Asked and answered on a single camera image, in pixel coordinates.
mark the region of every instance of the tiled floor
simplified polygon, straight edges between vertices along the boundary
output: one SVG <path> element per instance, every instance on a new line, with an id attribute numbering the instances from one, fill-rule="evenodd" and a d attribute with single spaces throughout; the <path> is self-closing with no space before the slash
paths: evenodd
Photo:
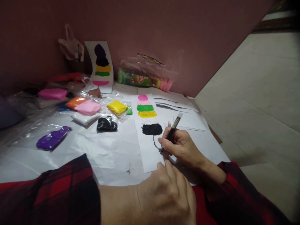
<path id="1" fill-rule="evenodd" d="M 197 95 L 240 166 L 269 163 L 300 185 L 300 40 L 251 34 Z"/>

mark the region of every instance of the yellow clay stripe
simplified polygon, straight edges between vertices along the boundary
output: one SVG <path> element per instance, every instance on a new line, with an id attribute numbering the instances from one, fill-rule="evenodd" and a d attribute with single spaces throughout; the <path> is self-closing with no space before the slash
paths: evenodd
<path id="1" fill-rule="evenodd" d="M 112 68 L 110 67 L 110 65 L 107 65 L 105 67 L 102 66 L 97 66 L 96 67 L 96 72 L 111 72 Z"/>
<path id="2" fill-rule="evenodd" d="M 157 116 L 155 111 L 144 111 L 144 112 L 138 112 L 137 114 L 142 118 L 150 118 L 150 117 Z"/>

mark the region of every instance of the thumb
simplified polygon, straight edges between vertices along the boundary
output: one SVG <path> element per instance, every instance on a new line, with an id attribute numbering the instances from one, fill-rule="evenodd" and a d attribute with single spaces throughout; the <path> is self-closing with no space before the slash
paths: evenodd
<path id="1" fill-rule="evenodd" d="M 171 141 L 161 137 L 158 138 L 158 142 L 165 150 L 176 156 L 179 147 L 178 145 L 174 145 Z"/>

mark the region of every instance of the pen cap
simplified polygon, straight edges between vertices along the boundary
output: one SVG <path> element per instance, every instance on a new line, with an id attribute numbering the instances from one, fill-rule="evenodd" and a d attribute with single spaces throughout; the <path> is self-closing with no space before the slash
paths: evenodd
<path id="1" fill-rule="evenodd" d="M 182 113 L 179 113 L 177 117 L 179 117 L 179 119 L 181 119 L 182 115 L 183 115 Z"/>

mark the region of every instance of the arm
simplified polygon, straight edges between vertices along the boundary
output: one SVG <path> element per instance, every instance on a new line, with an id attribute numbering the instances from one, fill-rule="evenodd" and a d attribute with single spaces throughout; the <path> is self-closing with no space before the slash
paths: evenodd
<path id="1" fill-rule="evenodd" d="M 290 224 L 285 215 L 261 195 L 236 163 L 213 164 L 197 149 L 188 132 L 176 130 L 174 145 L 166 138 L 160 144 L 186 166 L 198 171 L 205 183 L 206 207 L 218 224 Z"/>
<path id="2" fill-rule="evenodd" d="M 138 185 L 97 186 L 84 154 L 34 180 L 0 184 L 0 199 L 0 224 L 195 223 L 192 187 L 169 161 Z"/>
<path id="3" fill-rule="evenodd" d="M 173 135 L 176 145 L 168 141 L 166 137 L 170 129 L 167 127 L 162 138 L 158 139 L 164 149 L 175 155 L 186 166 L 198 171 L 208 183 L 220 185 L 226 180 L 226 173 L 198 150 L 187 131 L 176 129 Z"/>

